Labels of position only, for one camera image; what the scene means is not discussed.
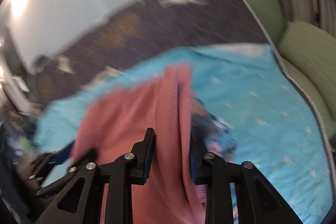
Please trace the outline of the floral patterned folded garment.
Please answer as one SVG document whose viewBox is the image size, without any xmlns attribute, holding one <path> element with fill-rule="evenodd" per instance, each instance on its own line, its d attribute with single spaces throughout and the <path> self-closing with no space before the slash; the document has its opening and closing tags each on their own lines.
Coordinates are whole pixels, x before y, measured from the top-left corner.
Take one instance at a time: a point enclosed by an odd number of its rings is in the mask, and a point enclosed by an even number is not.
<svg viewBox="0 0 336 224">
<path fill-rule="evenodd" d="M 205 144 L 208 151 L 234 162 L 237 142 L 231 136 L 230 128 L 224 120 L 211 114 L 199 99 L 194 100 L 191 109 L 191 133 Z"/>
</svg>

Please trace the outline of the light blue star blanket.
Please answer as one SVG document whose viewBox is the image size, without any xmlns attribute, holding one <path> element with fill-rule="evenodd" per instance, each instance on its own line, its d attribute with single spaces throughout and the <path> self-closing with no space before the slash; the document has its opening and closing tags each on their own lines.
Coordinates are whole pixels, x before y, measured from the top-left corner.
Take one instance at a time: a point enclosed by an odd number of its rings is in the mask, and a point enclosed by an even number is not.
<svg viewBox="0 0 336 224">
<path fill-rule="evenodd" d="M 92 102 L 118 86 L 151 80 L 169 65 L 193 68 L 193 89 L 228 134 L 210 137 L 219 152 L 236 143 L 236 162 L 253 162 L 303 223 L 320 223 L 334 202 L 334 165 L 325 128 L 312 102 L 281 71 L 269 45 L 175 48 L 104 83 L 51 102 L 38 120 L 34 142 L 56 151 L 74 140 Z"/>
</svg>

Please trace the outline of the green pillow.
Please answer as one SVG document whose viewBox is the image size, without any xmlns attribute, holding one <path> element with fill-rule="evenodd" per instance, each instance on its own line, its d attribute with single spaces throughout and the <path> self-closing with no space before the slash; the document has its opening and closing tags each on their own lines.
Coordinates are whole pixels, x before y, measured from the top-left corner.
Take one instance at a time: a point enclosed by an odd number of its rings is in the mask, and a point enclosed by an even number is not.
<svg viewBox="0 0 336 224">
<path fill-rule="evenodd" d="M 335 117 L 335 37 L 312 24 L 294 21 L 288 23 L 277 48 L 311 80 Z"/>
<path fill-rule="evenodd" d="M 286 28 L 286 18 L 278 0 L 245 0 L 264 26 L 274 44 Z"/>
</svg>

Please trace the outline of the dark deer pattern bedsheet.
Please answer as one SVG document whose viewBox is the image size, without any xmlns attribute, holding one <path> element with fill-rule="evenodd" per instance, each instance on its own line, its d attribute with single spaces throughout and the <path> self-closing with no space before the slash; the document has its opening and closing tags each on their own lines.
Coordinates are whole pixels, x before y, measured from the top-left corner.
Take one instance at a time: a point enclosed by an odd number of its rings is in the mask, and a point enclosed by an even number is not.
<svg viewBox="0 0 336 224">
<path fill-rule="evenodd" d="M 84 34 L 59 56 L 38 62 L 38 102 L 76 93 L 103 71 L 124 71 L 175 47 L 266 44 L 243 0 L 138 0 Z"/>
</svg>

